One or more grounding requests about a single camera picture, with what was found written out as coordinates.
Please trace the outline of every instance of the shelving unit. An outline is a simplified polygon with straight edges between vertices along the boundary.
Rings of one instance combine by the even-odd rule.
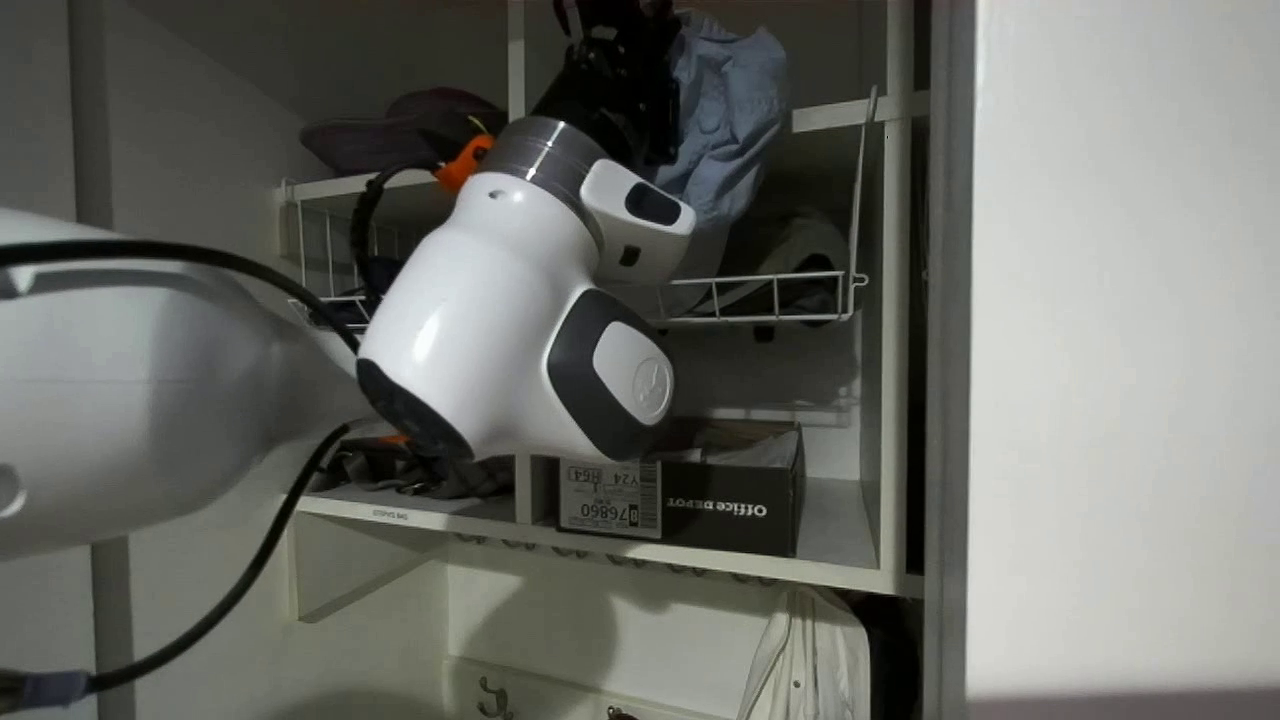
[[[358,488],[317,494],[300,506],[310,534],[300,534],[298,557],[325,553],[327,540],[317,544],[317,536],[325,536],[317,534],[317,523],[334,523],[432,536],[432,550],[493,544],[510,553],[551,553],[564,559],[603,559],[651,574],[922,598],[922,575],[907,574],[905,363],[911,354],[911,122],[929,115],[929,97],[911,86],[911,4],[886,0],[880,11],[889,33],[889,43],[880,49],[886,73],[868,73],[873,86],[864,86],[864,97],[811,99],[792,114],[801,172],[805,164],[823,164],[823,172],[837,172],[837,179],[821,177],[811,183],[811,196],[823,202],[827,217],[842,217],[847,232],[847,269],[773,278],[682,278],[673,281],[673,290],[701,290],[705,305],[698,312],[686,310],[659,317],[673,330],[675,368],[682,362],[687,362],[698,378],[692,398],[686,398],[687,413],[735,420],[798,420],[809,433],[805,446],[821,454],[809,478],[809,506],[798,557],[713,553],[558,534],[548,517],[551,478],[545,474],[545,459],[534,458],[515,458],[515,494],[510,499],[435,506],[421,495]],[[551,73],[542,42],[545,36],[534,30],[525,0],[510,0],[512,115],[528,108],[525,92],[542,87]],[[321,293],[353,290],[353,269],[345,257],[345,222],[363,183],[363,177],[353,177],[286,183],[278,191],[286,222],[279,257],[291,260],[298,273]],[[450,205],[454,202],[429,177],[396,177],[383,196],[380,222],[387,228],[421,232],[446,222]],[[787,283],[827,283],[832,305],[823,312],[787,312],[775,305]],[[745,290],[769,293],[773,305],[765,312],[734,312],[728,305],[715,305],[721,297],[740,297]],[[775,345],[761,348],[745,340],[745,323],[769,323],[780,336]],[[721,381],[715,358],[735,358],[735,390],[745,394]],[[780,390],[783,381],[769,378],[775,363],[783,363],[783,372],[792,378],[805,372],[827,383],[811,398],[801,398],[798,390]],[[300,615],[317,615],[312,608],[321,606],[327,608],[327,598],[349,598],[345,587],[325,587],[325,601],[310,601],[306,587],[312,583],[300,580],[298,587]]]

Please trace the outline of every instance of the black box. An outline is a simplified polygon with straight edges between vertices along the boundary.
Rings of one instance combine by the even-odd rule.
[[[765,420],[675,420],[636,464],[562,464],[562,528],[798,557],[805,436]]]

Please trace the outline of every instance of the blue cloth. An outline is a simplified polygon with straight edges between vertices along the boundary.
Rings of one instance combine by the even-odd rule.
[[[769,30],[735,36],[705,11],[682,20],[673,78],[686,138],[651,179],[701,217],[682,278],[713,278],[734,222],[761,191],[761,159],[787,126],[787,54]]]

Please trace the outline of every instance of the black cable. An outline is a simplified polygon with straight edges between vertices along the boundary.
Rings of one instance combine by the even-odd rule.
[[[279,290],[286,297],[310,305],[310,312],[317,320],[325,320],[353,354],[362,348],[362,340],[345,330],[339,317],[334,317],[334,310],[325,310],[325,302],[317,293],[310,293],[291,278],[286,278],[286,273],[278,273],[269,265],[258,265],[247,257],[232,257],[232,252],[216,252],[216,249],[200,249],[200,246],[163,246],[163,239],[0,246],[0,269],[16,269],[16,265],[79,265],[79,260],[184,260],[184,265],[230,269],[230,273],[264,281],[264,283]]]
[[[269,265],[258,265],[247,257],[200,249],[200,246],[163,246],[163,239],[54,239],[54,246],[0,246],[0,269],[22,269],[22,265],[77,265],[77,260],[189,260],[189,265],[214,265],[230,269],[254,281],[264,281],[291,302],[300,302],[317,320],[325,320],[353,354],[362,354],[362,340],[321,305],[317,293],[306,283],[287,281],[286,273],[274,273]],[[58,710],[58,703],[77,703],[94,691],[109,691],[120,684],[137,684],[142,677],[151,677],[157,668],[172,664],[184,658],[194,643],[200,643],[259,580],[269,568],[274,553],[279,550],[279,536],[310,494],[321,459],[327,448],[349,433],[349,423],[334,428],[291,480],[286,506],[278,509],[278,519],[269,536],[259,540],[258,557],[242,574],[242,580],[223,592],[222,606],[214,606],[189,633],[157,650],[151,658],[114,668],[114,674],[0,674],[0,718],[22,712],[22,710]]]
[[[258,575],[269,568],[287,519],[291,519],[291,509],[298,499],[310,494],[321,459],[327,458],[327,448],[349,433],[349,423],[334,428],[310,458],[306,474],[291,480],[269,536],[259,540],[258,557],[247,559],[247,568],[242,574],[242,580],[230,587],[230,598],[222,606],[214,606],[214,612],[205,612],[189,633],[179,633],[172,643],[157,650],[151,658],[137,662],[137,664],[125,664],[125,668],[114,668],[114,674],[98,674],[87,677],[87,691],[109,691],[109,689],[120,689],[120,684],[131,684],[142,677],[151,677],[157,668],[172,664],[175,658],[184,658],[194,643],[200,643],[243,598],[247,587],[258,583]]]

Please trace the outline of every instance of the cardboard box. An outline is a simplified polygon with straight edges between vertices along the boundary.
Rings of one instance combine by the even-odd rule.
[[[675,420],[636,464],[562,464],[562,528],[798,557],[805,436],[798,423]]]

